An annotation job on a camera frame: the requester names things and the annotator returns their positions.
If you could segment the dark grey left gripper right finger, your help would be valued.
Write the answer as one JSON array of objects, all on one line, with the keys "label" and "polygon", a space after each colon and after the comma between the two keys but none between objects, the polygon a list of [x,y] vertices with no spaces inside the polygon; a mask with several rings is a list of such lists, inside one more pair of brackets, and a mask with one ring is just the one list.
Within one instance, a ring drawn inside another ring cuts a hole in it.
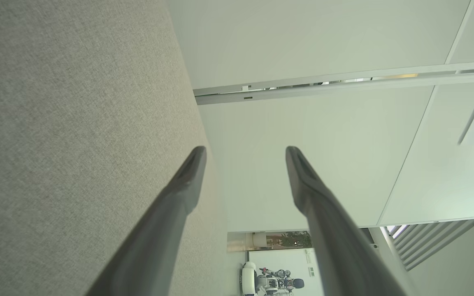
[{"label": "dark grey left gripper right finger", "polygon": [[307,218],[326,296],[405,296],[335,195],[295,146],[286,148],[294,203]]}]

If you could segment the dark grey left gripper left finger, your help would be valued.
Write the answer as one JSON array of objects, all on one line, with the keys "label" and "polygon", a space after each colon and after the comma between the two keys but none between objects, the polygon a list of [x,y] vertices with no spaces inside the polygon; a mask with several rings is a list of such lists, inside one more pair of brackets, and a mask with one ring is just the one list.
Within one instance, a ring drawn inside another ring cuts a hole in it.
[{"label": "dark grey left gripper left finger", "polygon": [[103,268],[88,296],[167,296],[186,219],[199,202],[207,162],[196,146]]}]

